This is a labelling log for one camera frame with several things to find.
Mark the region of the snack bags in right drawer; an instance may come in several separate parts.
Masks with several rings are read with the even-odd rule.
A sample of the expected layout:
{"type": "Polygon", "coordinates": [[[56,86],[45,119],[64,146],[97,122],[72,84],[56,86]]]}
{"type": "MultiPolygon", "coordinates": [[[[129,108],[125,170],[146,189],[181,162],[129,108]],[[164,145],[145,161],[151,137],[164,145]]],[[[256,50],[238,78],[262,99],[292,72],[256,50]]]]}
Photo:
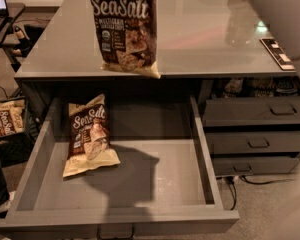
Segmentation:
{"type": "Polygon", "coordinates": [[[300,96],[298,77],[229,78],[216,82],[220,98],[300,96]]]}

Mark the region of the chip bags in crate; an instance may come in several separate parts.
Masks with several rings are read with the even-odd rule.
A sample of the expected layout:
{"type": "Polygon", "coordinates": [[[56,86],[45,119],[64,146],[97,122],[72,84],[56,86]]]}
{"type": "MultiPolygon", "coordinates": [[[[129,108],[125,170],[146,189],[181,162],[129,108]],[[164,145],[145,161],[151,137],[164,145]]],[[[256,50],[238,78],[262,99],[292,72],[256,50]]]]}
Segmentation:
{"type": "Polygon", "coordinates": [[[23,99],[0,102],[0,137],[20,133],[24,129],[23,99]]]}

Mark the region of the brown Sea Salt chip bag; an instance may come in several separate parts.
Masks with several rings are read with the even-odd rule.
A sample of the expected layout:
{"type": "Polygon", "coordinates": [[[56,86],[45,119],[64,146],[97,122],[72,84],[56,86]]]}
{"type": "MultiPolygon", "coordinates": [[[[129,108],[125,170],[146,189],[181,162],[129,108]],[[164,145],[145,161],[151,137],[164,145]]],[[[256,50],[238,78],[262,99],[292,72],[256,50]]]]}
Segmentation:
{"type": "Polygon", "coordinates": [[[159,79],[157,0],[90,0],[103,70],[159,79]]]}

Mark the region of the black plastic crate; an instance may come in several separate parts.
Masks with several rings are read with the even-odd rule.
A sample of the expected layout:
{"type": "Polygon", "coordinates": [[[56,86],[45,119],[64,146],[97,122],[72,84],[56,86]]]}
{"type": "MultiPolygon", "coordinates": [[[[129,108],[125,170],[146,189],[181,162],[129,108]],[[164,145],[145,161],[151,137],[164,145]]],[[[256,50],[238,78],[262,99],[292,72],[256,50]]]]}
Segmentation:
{"type": "Polygon", "coordinates": [[[19,99],[25,101],[25,109],[22,113],[24,129],[20,133],[0,137],[0,160],[3,167],[26,162],[30,157],[38,135],[38,127],[24,97],[2,100],[0,102],[19,99]]]}

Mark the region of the open grey top drawer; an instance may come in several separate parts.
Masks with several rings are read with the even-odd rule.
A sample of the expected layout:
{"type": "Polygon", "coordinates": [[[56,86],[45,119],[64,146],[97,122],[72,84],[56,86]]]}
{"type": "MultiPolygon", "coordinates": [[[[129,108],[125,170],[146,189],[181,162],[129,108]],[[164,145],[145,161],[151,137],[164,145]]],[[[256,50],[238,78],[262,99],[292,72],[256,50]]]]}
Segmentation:
{"type": "Polygon", "coordinates": [[[193,97],[110,105],[119,164],[64,177],[68,105],[55,99],[0,233],[13,240],[97,238],[227,231],[224,208],[193,97]]]}

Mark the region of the grey right bottom drawer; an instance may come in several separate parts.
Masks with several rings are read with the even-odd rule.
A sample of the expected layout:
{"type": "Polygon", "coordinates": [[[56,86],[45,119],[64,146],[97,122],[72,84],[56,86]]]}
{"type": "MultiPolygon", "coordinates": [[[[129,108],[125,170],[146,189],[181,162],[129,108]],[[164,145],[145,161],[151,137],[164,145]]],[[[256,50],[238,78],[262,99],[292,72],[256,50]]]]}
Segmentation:
{"type": "Polygon", "coordinates": [[[216,176],[289,174],[299,163],[299,158],[289,156],[226,157],[212,160],[216,176]]]}

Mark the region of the black white fiducial marker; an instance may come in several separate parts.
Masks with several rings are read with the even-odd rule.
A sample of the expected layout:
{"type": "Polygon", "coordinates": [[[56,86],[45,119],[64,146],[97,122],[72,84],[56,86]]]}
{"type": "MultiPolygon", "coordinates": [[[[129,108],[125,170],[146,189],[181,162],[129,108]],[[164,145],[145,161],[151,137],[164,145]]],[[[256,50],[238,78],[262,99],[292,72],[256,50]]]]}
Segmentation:
{"type": "Polygon", "coordinates": [[[282,70],[291,71],[295,69],[291,60],[274,38],[261,38],[260,42],[282,70]]]}

